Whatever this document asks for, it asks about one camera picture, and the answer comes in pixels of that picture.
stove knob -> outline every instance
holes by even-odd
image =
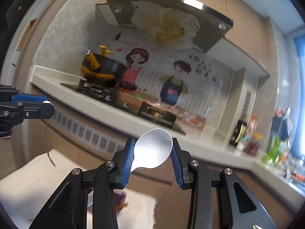
[[[110,95],[107,95],[106,98],[105,98],[105,100],[108,101],[108,102],[110,102],[110,101],[112,100],[112,99],[111,99],[111,96],[110,96]]]
[[[124,102],[123,105],[122,105],[122,107],[123,107],[123,108],[126,108],[126,109],[129,108],[128,103],[127,103],[127,102]]]

floor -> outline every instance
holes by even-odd
[[[11,143],[11,139],[0,138],[0,180],[17,170]]]

pink dress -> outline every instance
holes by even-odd
[[[142,69],[142,67],[138,68],[138,69],[126,70],[122,81],[134,85],[135,80],[137,79],[137,76],[138,76],[139,72],[141,71],[141,69]]]

white ceiling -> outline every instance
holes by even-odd
[[[280,30],[290,33],[302,26],[304,22],[290,0],[242,0],[263,18],[269,16]]]

cartoon boy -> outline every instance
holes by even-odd
[[[131,91],[138,88],[135,85],[135,80],[143,68],[142,65],[147,62],[148,57],[148,52],[142,48],[132,49],[132,51],[126,55],[126,67],[128,69],[122,79],[121,87]]]
[[[188,63],[181,60],[175,61],[173,66],[174,74],[162,76],[159,80],[164,83],[160,92],[161,101],[175,106],[181,93],[189,93],[188,86],[183,81],[183,77],[189,74],[192,68]]]

